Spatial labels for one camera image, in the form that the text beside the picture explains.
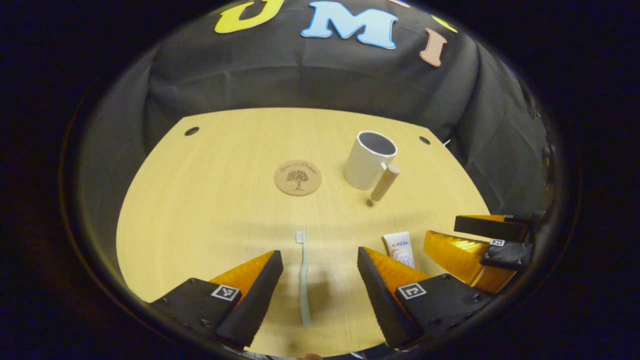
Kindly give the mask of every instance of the wooden table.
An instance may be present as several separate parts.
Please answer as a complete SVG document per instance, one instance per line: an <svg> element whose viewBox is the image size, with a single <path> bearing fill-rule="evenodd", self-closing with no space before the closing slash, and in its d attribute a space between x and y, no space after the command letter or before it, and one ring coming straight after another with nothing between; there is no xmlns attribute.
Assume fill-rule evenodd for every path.
<svg viewBox="0 0 640 360"><path fill-rule="evenodd" d="M185 136L195 126L200 130ZM396 143L394 163L402 169L374 206L366 204L370 190L351 187L342 175L365 129ZM286 195L273 175L300 159L319 167L322 184L304 197ZM118 261L130 289L150 302L190 277L208 281L278 249L284 271L247 350L334 356L384 342L356 267L358 246L386 252L382 235L409 231L416 267L442 274L422 250L425 231L455 234L460 214L489 212L460 164L424 127L331 110L221 111L182 119L150 153L122 206ZM305 226L308 328L300 318L302 245L295 241Z"/></svg>

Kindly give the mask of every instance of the blue letter m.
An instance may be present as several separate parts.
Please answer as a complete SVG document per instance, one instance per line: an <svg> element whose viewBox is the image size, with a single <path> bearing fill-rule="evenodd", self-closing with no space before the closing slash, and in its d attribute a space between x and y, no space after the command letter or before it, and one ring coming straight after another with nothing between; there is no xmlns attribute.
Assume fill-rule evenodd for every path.
<svg viewBox="0 0 640 360"><path fill-rule="evenodd" d="M364 32L358 40L385 49L395 49L391 41L391 25L398 18L382 10L368 9L353 16L344 5L333 1L314 1L309 6L316 8L311 25L302 31L302 36L310 38L328 38L333 32L328 29L329 21L341 38L348 38L361 27Z"/></svg>

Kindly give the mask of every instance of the cork coaster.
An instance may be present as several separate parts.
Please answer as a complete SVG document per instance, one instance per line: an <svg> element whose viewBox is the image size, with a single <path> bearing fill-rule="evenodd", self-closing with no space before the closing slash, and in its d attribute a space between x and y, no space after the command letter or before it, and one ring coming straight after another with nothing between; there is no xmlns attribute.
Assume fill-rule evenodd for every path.
<svg viewBox="0 0 640 360"><path fill-rule="evenodd" d="M287 161L276 169L276 186L284 193L304 196L316 191L322 182L320 170L305 160Z"/></svg>

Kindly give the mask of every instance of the table hole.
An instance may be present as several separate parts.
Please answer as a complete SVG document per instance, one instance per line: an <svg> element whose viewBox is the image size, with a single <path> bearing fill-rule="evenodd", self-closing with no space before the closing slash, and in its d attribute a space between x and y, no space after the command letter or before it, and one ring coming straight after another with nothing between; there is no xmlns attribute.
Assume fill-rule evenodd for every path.
<svg viewBox="0 0 640 360"><path fill-rule="evenodd" d="M184 136L190 136L190 135L193 135L193 134L197 133L197 132L198 132L198 130L200 130L200 128L199 128L199 127L197 127L197 126L194 126L194 127L192 127L191 129L188 129L188 130L184 133Z"/></svg>

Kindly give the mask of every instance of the wooden peg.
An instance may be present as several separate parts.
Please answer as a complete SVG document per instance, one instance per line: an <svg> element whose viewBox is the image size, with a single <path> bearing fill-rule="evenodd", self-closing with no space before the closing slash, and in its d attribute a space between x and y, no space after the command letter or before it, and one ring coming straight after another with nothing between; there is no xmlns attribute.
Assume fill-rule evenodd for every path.
<svg viewBox="0 0 640 360"><path fill-rule="evenodd" d="M382 173L378 184L376 184L376 187L371 192L371 200L380 201L399 174L400 168L398 166L394 164L387 165L387 169Z"/></svg>

